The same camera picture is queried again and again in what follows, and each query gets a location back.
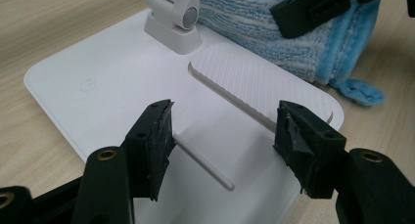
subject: blue towel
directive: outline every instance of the blue towel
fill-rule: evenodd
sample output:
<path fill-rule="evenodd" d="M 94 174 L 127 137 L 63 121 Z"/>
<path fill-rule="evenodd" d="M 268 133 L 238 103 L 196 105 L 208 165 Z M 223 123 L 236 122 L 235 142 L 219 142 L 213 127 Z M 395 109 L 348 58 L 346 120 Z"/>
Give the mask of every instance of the blue towel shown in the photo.
<path fill-rule="evenodd" d="M 282 37 L 269 9 L 284 0 L 201 0 L 199 22 L 309 82 L 330 84 L 345 94 L 347 82 L 366 46 L 380 0 L 360 5 L 355 0 L 342 15 L 295 39 Z M 383 93 L 365 82 L 345 94 L 367 106 L 383 102 Z M 366 97 L 368 90 L 376 98 Z"/>

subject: black clamp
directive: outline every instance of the black clamp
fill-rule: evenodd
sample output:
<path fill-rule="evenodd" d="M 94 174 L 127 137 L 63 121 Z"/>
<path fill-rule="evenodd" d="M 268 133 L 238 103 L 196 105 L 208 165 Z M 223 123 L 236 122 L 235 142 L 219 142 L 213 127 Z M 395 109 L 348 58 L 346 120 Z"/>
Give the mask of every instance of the black clamp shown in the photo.
<path fill-rule="evenodd" d="M 83 176 L 33 199 L 25 187 L 0 188 L 2 224 L 132 224 L 133 198 L 156 201 L 176 145 L 170 100 L 149 105 L 120 147 L 92 153 Z"/>
<path fill-rule="evenodd" d="M 357 0 L 368 3 L 373 0 Z M 408 14 L 415 17 L 415 0 L 408 1 Z M 350 8 L 350 0 L 285 0 L 270 9 L 285 38 L 301 36 Z"/>
<path fill-rule="evenodd" d="M 312 199 L 339 193 L 341 224 L 415 223 L 415 188 L 390 158 L 345 151 L 346 138 L 304 106 L 281 101 L 275 150 Z"/>

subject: white plastic tray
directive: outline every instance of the white plastic tray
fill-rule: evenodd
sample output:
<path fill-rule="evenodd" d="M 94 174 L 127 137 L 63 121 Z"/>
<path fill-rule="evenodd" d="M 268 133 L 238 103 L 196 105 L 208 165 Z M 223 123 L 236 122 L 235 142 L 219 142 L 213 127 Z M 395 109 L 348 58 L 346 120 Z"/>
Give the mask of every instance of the white plastic tray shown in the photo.
<path fill-rule="evenodd" d="M 135 199 L 139 223 L 281 222 L 300 184 L 274 152 L 274 133 L 189 72 L 195 55 L 203 56 L 212 44 L 232 43 L 198 26 L 203 46 L 177 55 L 143 32 L 148 12 L 36 64 L 27 72 L 25 86 L 84 160 L 99 148 L 120 145 L 149 104 L 175 102 L 173 130 L 226 175 L 235 190 L 224 189 L 176 147 L 159 201 Z M 340 127 L 343 111 L 332 97 L 308 84 L 286 88 L 291 89 L 299 89 L 287 93 L 291 101 Z M 310 95 L 306 100 L 301 89 Z"/>

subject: table surface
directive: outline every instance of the table surface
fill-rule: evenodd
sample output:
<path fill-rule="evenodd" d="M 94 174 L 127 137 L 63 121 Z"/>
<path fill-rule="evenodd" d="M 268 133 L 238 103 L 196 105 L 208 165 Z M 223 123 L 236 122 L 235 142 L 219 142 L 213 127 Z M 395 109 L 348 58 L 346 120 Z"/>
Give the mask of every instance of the table surface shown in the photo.
<path fill-rule="evenodd" d="M 23 85 L 39 61 L 146 7 L 144 0 L 0 0 L 0 187 L 37 197 L 82 175 L 84 163 Z M 415 184 L 415 19 L 406 0 L 382 0 L 374 33 L 351 77 L 380 88 L 385 102 L 361 107 L 320 86 L 345 111 L 346 149 L 390 157 Z M 338 223 L 334 196 L 302 195 L 286 223 Z"/>

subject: white stand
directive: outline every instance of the white stand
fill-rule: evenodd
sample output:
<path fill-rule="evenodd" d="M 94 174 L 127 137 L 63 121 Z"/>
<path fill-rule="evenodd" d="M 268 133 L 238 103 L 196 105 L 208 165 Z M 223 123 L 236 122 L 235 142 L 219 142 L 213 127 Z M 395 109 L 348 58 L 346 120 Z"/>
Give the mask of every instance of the white stand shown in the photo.
<path fill-rule="evenodd" d="M 201 46 L 202 38 L 195 26 L 189 30 L 179 26 L 167 27 L 155 20 L 153 13 L 152 11 L 147 16 L 144 31 L 163 45 L 179 55 L 187 55 Z"/>
<path fill-rule="evenodd" d="M 144 30 L 179 55 L 187 55 L 202 44 L 195 24 L 200 0 L 146 0 L 152 12 Z"/>
<path fill-rule="evenodd" d="M 259 71 L 270 64 L 235 48 L 231 41 L 202 25 L 198 25 L 202 47 L 189 55 L 178 55 L 143 31 L 149 12 L 141 12 L 39 62 L 24 77 L 25 86 L 84 160 L 99 148 L 120 145 L 149 104 L 163 99 L 175 102 L 171 113 L 178 139 L 185 139 L 185 144 L 214 165 L 233 186 L 229 184 L 230 189 L 225 189 L 189 157 L 189 152 L 176 147 L 169 157 L 159 201 L 134 200 L 138 223 L 282 222 L 300 193 L 300 184 L 272 148 L 274 133 L 247 115 L 244 106 L 236 107 L 200 81 L 211 79 L 220 88 L 227 88 L 226 83 L 238 86 L 235 81 L 243 80 L 241 83 L 246 83 L 243 86 L 250 87 L 250 91 L 239 87 L 238 93 L 227 90 L 253 108 L 257 108 L 255 101 L 264 103 L 266 109 L 259 112 L 274 121 L 275 115 L 269 113 L 275 111 L 275 106 L 256 99 L 250 104 L 251 98 L 239 95 L 252 93 L 253 86 L 260 85 L 247 82 L 241 73 L 219 75 L 218 69 L 236 70 L 241 67 L 236 63 L 239 61 L 257 75 L 270 75 Z M 200 80 L 189 73 L 190 63 Z M 215 67 L 211 72 L 224 80 L 233 79 L 221 82 L 209 75 L 208 67 Z M 264 93 L 302 104 L 326 121 L 332 118 L 334 128 L 340 127 L 343 111 L 331 96 L 293 75 L 273 76 L 272 83 L 281 83 L 282 87 L 266 88 Z"/>

